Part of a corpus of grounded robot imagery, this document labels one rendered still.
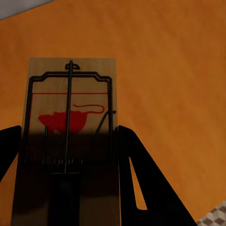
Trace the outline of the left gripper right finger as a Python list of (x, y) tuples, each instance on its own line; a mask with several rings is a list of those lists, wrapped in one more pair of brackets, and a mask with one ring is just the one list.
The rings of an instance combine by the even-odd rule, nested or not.
[[(197, 226), (136, 133), (118, 126), (121, 226)], [(137, 208), (129, 156), (147, 210)]]

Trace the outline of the mousetrap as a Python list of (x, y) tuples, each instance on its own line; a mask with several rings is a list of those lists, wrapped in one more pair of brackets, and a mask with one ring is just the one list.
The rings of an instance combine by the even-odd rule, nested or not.
[(30, 58), (10, 226), (121, 226), (116, 58)]

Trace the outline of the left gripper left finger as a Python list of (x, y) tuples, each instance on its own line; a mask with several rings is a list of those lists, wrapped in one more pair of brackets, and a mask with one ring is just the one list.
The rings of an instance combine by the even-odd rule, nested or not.
[(0, 181), (19, 152), (21, 131), (20, 125), (0, 130)]

